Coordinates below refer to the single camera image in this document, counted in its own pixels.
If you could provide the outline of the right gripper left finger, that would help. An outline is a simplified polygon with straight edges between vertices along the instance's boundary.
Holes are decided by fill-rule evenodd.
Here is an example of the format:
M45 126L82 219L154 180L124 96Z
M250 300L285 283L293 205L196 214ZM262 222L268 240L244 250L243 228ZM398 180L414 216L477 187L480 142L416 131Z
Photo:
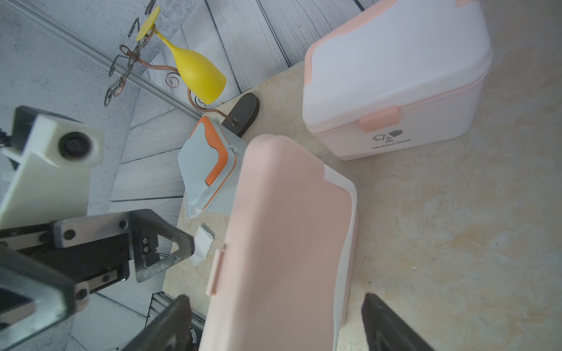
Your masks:
M190 299L180 295L122 350L191 350Z

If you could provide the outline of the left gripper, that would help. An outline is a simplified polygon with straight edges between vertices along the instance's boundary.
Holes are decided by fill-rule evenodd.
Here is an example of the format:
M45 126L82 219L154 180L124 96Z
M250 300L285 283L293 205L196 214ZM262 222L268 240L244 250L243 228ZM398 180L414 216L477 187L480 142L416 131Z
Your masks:
M130 276L146 282L195 253L194 238L149 209L1 230L1 349L84 310Z

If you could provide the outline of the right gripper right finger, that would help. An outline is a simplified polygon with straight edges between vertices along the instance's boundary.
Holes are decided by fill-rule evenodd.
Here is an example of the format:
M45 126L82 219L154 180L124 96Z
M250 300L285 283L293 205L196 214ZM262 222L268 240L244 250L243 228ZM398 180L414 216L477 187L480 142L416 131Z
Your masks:
M434 351L434 349L381 298L367 293L361 317L371 351Z

